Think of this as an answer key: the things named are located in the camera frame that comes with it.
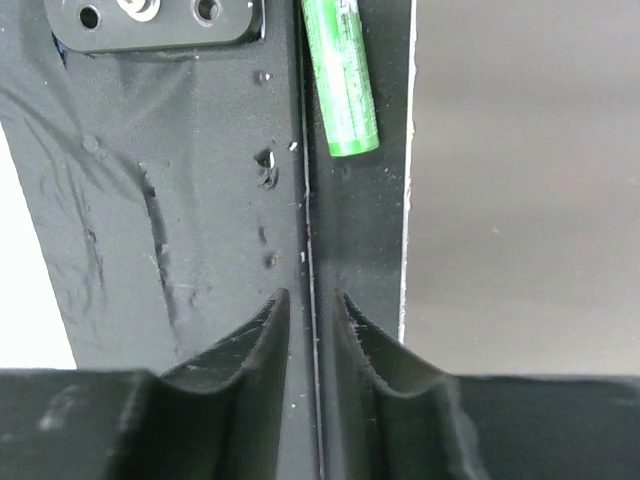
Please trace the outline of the green mascara tube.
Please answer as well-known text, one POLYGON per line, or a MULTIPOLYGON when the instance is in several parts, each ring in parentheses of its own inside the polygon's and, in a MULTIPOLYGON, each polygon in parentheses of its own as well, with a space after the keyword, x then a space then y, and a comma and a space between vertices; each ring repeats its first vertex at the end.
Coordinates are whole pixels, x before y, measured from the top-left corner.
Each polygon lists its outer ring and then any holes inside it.
POLYGON ((356 1, 303 1, 329 153, 350 157, 380 145, 376 110, 356 1))

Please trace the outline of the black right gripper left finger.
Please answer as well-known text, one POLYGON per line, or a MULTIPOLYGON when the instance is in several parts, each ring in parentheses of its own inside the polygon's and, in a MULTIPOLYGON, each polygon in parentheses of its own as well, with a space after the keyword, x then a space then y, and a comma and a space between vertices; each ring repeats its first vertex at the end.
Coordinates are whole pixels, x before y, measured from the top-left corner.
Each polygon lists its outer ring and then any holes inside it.
POLYGON ((138 376, 119 418, 110 479, 274 479, 290 295, 162 375, 138 376))

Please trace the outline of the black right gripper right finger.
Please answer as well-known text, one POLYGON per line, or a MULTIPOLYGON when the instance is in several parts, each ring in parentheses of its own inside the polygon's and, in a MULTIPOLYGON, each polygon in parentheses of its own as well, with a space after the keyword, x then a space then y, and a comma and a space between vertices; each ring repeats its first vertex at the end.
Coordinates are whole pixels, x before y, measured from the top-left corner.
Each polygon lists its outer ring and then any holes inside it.
POLYGON ((333 319, 346 478, 487 478, 459 381, 368 320, 343 290, 333 319))

